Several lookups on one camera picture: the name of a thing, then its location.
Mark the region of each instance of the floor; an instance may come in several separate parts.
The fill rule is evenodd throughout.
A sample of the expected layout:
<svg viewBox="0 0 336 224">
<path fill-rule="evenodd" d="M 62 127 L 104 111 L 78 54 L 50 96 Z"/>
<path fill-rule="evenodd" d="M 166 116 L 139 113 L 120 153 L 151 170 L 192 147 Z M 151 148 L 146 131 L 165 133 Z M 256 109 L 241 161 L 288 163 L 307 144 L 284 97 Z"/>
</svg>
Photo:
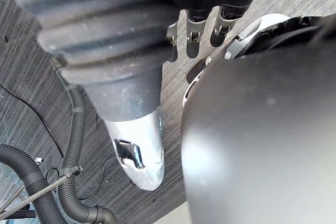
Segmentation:
<svg viewBox="0 0 336 224">
<path fill-rule="evenodd" d="M 206 57 L 216 50 L 209 43 L 215 11 L 207 21 L 199 57 Z M 263 14 L 328 15 L 335 11 L 336 0 L 254 0 L 229 38 Z M 103 122 L 98 119 L 96 124 L 96 112 L 85 95 L 88 113 L 80 161 L 85 172 L 77 180 L 78 195 L 85 197 L 96 189 L 103 165 L 109 160 L 99 192 L 87 200 L 87 203 L 111 208 L 120 224 L 154 223 L 186 201 L 180 157 L 180 120 L 182 97 L 187 88 L 185 76 L 198 59 L 188 59 L 185 53 L 184 12 L 181 12 L 178 26 L 179 58 L 175 63 L 164 65 L 160 111 L 166 169 L 164 181 L 159 189 L 153 192 L 142 191 L 131 184 L 118 165 Z M 71 105 L 51 69 L 48 55 L 36 42 L 39 29 L 38 23 L 22 12 L 13 0 L 0 0 L 0 83 L 39 111 L 64 152 L 69 134 Z M 32 157 L 43 157 L 45 161 L 41 169 L 44 173 L 52 167 L 59 167 L 61 163 L 58 150 L 39 118 L 26 105 L 1 89 L 0 143 L 14 145 Z M 20 181 L 5 166 L 0 166 L 0 169 L 2 205 L 13 190 L 20 187 Z M 50 181 L 53 179 L 55 175 L 50 174 Z M 23 192 L 17 202 L 25 197 Z M 15 223 L 38 221 L 22 220 Z"/>
</svg>

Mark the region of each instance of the metal bracket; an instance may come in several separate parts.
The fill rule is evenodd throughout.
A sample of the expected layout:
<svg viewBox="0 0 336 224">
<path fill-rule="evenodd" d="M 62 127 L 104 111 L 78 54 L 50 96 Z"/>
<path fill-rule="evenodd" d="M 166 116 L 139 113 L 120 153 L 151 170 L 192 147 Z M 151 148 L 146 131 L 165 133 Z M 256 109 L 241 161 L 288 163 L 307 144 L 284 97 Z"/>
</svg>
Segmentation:
<svg viewBox="0 0 336 224">
<path fill-rule="evenodd" d="M 216 36 L 218 36 L 221 33 L 226 35 L 229 31 L 231 31 L 232 27 L 236 24 L 238 20 L 238 18 L 225 19 L 223 18 L 222 13 L 223 13 L 223 7 L 221 6 L 217 13 L 215 26 L 214 26 L 214 33 Z"/>
<path fill-rule="evenodd" d="M 170 25 L 167 30 L 167 40 L 170 44 L 172 44 L 173 47 L 176 47 L 177 45 L 177 22 L 175 22 L 173 25 Z"/>
</svg>

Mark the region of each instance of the gray carpet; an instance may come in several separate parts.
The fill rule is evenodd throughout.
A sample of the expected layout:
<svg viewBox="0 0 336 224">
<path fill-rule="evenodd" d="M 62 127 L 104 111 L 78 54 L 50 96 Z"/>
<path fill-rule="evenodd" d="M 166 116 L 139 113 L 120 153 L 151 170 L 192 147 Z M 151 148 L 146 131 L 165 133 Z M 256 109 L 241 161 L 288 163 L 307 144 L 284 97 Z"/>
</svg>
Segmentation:
<svg viewBox="0 0 336 224">
<path fill-rule="evenodd" d="M 254 0 L 245 16 L 231 32 L 231 37 L 247 24 L 267 13 L 288 16 L 328 15 L 336 12 L 336 0 Z M 210 55 L 215 48 L 209 43 L 215 12 L 212 12 L 201 42 L 199 57 Z M 0 0 L 0 83 L 29 102 L 45 119 L 62 151 L 66 149 L 71 121 L 71 105 L 62 85 L 54 75 L 48 55 L 35 38 L 38 23 L 22 12 L 13 0 Z M 165 150 L 165 176 L 159 189 L 139 190 L 130 183 L 114 156 L 103 122 L 85 96 L 87 127 L 80 164 L 84 174 L 77 179 L 78 195 L 84 197 L 96 189 L 102 167 L 112 158 L 106 169 L 99 192 L 87 201 L 92 205 L 111 208 L 120 224 L 151 224 L 182 204 L 185 199 L 180 157 L 180 120 L 182 97 L 187 88 L 186 73 L 198 59 L 188 59 L 185 53 L 185 13 L 181 12 L 178 29 L 179 59 L 164 65 L 161 117 Z M 24 104 L 0 89 L 0 143 L 24 150 L 32 157 L 45 159 L 41 166 L 45 173 L 59 167 L 61 157 L 38 117 Z M 5 166 L 0 166 L 0 205 L 20 187 L 20 181 Z M 23 192 L 16 204 L 26 197 Z M 15 223 L 38 223 L 22 220 Z"/>
</svg>

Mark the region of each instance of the silver metal part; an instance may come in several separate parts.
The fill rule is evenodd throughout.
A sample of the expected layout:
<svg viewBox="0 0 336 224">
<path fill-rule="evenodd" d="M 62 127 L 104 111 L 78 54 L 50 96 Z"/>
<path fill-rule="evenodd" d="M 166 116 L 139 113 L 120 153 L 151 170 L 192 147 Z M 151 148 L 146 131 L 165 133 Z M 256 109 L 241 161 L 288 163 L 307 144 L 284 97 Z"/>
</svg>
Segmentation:
<svg viewBox="0 0 336 224">
<path fill-rule="evenodd" d="M 142 118 L 111 122 L 105 120 L 118 161 L 130 179 L 141 189 L 155 190 L 161 184 L 164 174 L 164 157 L 161 143 L 161 124 L 156 111 Z M 121 153 L 118 144 L 128 144 L 128 158 Z"/>
<path fill-rule="evenodd" d="M 187 17 L 186 31 L 188 43 L 200 43 L 206 20 L 193 22 Z"/>
<path fill-rule="evenodd" d="M 238 18 L 224 19 L 222 16 L 222 10 L 223 7 L 221 6 L 219 8 L 215 21 L 214 32 L 216 36 L 218 36 L 220 33 L 227 34 L 229 31 L 231 31 L 232 27 L 236 24 L 238 20 Z"/>
<path fill-rule="evenodd" d="M 170 25 L 167 30 L 167 40 L 173 47 L 177 45 L 177 22 L 173 25 Z"/>
<path fill-rule="evenodd" d="M 0 214 L 6 210 L 6 208 L 16 199 L 17 196 L 25 189 L 24 186 L 20 187 L 12 196 L 9 198 L 6 203 L 0 208 Z"/>
<path fill-rule="evenodd" d="M 40 164 L 42 164 L 44 162 L 44 159 L 41 157 L 36 157 L 35 158 L 35 163 L 37 164 L 37 166 L 39 166 Z M 8 201 L 6 201 L 6 203 L 4 203 L 4 205 L 0 208 L 0 214 L 6 210 L 6 208 L 14 201 L 14 199 L 16 199 L 17 196 L 19 196 L 19 194 L 25 189 L 25 186 L 21 186 L 12 196 L 11 198 L 8 199 Z"/>
<path fill-rule="evenodd" d="M 41 158 L 41 157 L 36 157 L 35 158 L 35 163 L 37 164 L 37 165 L 40 165 L 40 164 L 42 164 L 44 162 L 44 159 L 43 158 Z"/>
<path fill-rule="evenodd" d="M 64 181 L 66 181 L 68 178 L 71 178 L 73 176 L 77 176 L 80 173 L 82 173 L 83 169 L 80 166 L 75 166 L 72 169 L 72 172 L 70 174 L 65 175 L 64 177 L 60 178 L 59 180 L 57 180 L 56 182 L 52 183 L 51 185 L 45 187 L 44 189 L 38 191 L 37 193 L 35 193 L 34 195 L 30 196 L 29 198 L 27 198 L 26 200 L 24 200 L 23 202 L 21 202 L 19 205 L 17 205 L 16 207 L 12 208 L 9 211 L 5 211 L 4 213 L 2 213 L 0 215 L 0 220 L 4 220 L 6 217 L 10 216 L 11 214 L 15 213 L 16 211 L 20 210 L 21 208 L 23 208 L 25 205 L 27 205 L 28 203 L 34 201 L 35 199 L 41 197 L 42 195 L 46 194 L 47 192 L 49 192 L 50 190 L 53 190 L 55 187 L 61 185 Z"/>
<path fill-rule="evenodd" d="M 225 59 L 235 58 L 259 31 L 288 19 L 283 14 L 267 14 L 252 22 L 227 47 Z"/>
</svg>

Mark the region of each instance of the metal rod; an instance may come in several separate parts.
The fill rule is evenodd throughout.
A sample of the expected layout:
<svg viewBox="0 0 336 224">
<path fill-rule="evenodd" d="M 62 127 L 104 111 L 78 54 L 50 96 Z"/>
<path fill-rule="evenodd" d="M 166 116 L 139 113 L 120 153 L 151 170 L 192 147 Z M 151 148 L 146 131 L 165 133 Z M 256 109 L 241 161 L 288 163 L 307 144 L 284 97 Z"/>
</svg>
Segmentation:
<svg viewBox="0 0 336 224">
<path fill-rule="evenodd" d="M 25 186 L 20 187 L 19 190 L 16 191 L 13 196 L 8 199 L 8 201 L 6 201 L 6 203 L 0 208 L 0 213 L 6 210 L 6 208 L 13 202 L 14 199 L 16 199 L 16 197 L 23 191 L 23 189 L 25 189 Z"/>
<path fill-rule="evenodd" d="M 41 191 L 38 191 L 34 195 L 31 195 L 29 198 L 21 202 L 19 205 L 16 207 L 12 208 L 9 211 L 5 211 L 2 214 L 0 214 L 0 220 L 4 220 L 6 217 L 10 216 L 11 214 L 15 213 L 17 210 L 20 210 L 22 207 L 27 205 L 28 203 L 34 201 L 35 199 L 41 197 L 42 195 L 46 194 L 50 190 L 54 189 L 55 187 L 59 186 L 62 184 L 64 181 L 66 181 L 68 178 L 71 178 L 73 176 L 78 175 L 79 173 L 82 172 L 82 168 L 80 166 L 74 167 L 76 169 L 73 169 L 73 171 L 70 174 L 65 175 L 64 177 L 60 178 L 56 182 L 52 183 L 51 185 L 47 186 L 46 188 L 42 189 Z"/>
<path fill-rule="evenodd" d="M 36 157 L 35 158 L 35 163 L 37 166 L 40 166 L 40 164 L 43 163 L 43 158 L 41 157 Z M 8 201 L 0 208 L 0 214 L 3 213 L 3 211 L 6 210 L 6 208 L 14 201 L 14 199 L 16 199 L 16 197 L 25 189 L 25 186 L 22 186 L 18 189 L 18 191 L 16 191 L 13 196 L 11 196 L 11 198 L 8 199 Z"/>
</svg>

